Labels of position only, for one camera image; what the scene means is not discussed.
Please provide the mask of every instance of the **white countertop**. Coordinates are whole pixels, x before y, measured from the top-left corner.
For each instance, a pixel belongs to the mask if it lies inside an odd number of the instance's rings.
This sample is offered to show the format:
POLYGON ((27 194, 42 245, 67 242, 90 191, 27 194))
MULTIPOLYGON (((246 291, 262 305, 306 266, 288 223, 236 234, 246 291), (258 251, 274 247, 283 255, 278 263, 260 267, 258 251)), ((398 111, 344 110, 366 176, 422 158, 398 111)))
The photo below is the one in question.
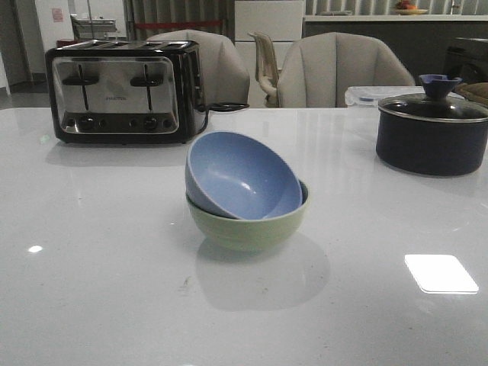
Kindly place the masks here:
POLYGON ((194 225, 189 144, 65 144, 50 109, 0 111, 0 363, 485 365, 488 164, 393 170, 374 151, 378 116, 212 115, 208 130, 262 141, 310 189, 298 232, 249 255, 194 225), (479 291, 422 292, 410 254, 455 256, 479 291))
POLYGON ((303 20, 313 22, 360 22, 360 21, 488 21, 488 15, 306 15, 303 20))

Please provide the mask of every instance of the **kitchen appliance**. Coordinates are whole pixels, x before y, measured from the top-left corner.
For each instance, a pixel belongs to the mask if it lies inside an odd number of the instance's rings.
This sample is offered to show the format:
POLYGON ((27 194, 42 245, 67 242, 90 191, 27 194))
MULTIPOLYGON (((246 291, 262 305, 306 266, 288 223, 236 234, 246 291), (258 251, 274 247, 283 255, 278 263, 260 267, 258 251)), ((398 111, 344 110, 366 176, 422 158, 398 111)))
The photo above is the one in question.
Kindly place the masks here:
POLYGON ((445 55, 443 73, 467 84, 488 82, 488 40, 455 38, 445 55))
POLYGON ((90 40, 46 54, 56 137, 183 143, 206 126, 198 44, 90 40))

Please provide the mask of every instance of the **beige chair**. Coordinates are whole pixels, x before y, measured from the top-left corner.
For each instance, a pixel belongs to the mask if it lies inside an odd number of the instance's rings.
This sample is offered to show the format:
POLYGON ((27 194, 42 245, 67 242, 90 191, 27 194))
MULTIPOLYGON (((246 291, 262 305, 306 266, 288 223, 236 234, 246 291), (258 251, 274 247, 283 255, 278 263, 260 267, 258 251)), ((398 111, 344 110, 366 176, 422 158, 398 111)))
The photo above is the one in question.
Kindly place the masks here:
POLYGON ((212 103, 247 103, 249 72, 232 41, 200 30, 177 30, 147 40, 193 40, 200 45, 201 75, 205 100, 212 103))
POLYGON ((349 86, 415 85, 414 78, 381 40, 326 33, 296 41, 278 80, 285 108, 345 107, 349 86))
POLYGON ((248 33, 256 44, 255 78, 262 91, 266 93, 266 107, 279 107, 278 103, 278 67, 275 48, 271 38, 261 32, 248 33))

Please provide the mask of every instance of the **green bowl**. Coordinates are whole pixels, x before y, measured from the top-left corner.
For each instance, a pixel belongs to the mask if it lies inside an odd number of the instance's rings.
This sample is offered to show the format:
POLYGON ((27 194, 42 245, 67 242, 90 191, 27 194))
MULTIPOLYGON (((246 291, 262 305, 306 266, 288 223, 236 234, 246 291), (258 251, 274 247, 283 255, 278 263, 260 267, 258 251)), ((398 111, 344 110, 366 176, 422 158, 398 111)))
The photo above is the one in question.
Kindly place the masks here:
POLYGON ((213 215, 197 207, 188 196, 186 199, 193 220, 208 239, 228 249, 256 252, 276 246, 297 231, 310 202, 306 185, 302 181, 300 185, 303 193, 300 207, 285 215, 260 220, 213 215))

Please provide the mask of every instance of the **bowl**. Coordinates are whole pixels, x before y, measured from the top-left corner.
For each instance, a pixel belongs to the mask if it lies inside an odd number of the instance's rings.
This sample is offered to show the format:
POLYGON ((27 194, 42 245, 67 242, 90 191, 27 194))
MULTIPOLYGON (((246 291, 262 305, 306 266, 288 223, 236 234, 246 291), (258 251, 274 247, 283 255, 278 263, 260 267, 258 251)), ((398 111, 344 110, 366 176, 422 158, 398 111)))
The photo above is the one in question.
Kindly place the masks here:
POLYGON ((258 220, 302 204, 300 182, 266 145, 240 133, 214 131, 197 137, 186 159, 187 195, 222 217, 258 220))
POLYGON ((232 250, 257 252, 285 241, 300 226, 310 196, 306 185, 302 188, 302 204, 289 213, 260 220, 235 220, 202 210, 187 195, 191 216, 197 227, 212 242, 232 250))

